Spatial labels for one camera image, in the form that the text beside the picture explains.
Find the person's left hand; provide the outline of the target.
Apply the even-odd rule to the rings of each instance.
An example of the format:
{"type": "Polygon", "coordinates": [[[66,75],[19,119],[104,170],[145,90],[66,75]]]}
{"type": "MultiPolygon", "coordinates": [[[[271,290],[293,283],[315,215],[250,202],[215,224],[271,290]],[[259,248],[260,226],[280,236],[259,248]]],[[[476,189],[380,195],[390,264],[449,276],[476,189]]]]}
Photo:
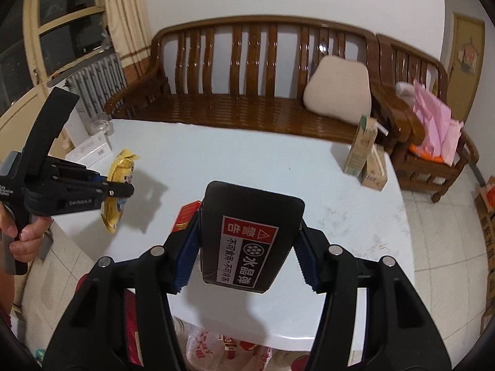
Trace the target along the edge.
{"type": "Polygon", "coordinates": [[[18,232],[12,216],[1,204],[1,232],[9,237],[19,237],[19,240],[14,240],[9,245],[9,250],[13,258],[20,262],[28,263],[39,255],[43,235],[52,223],[51,217],[38,217],[18,232]]]}

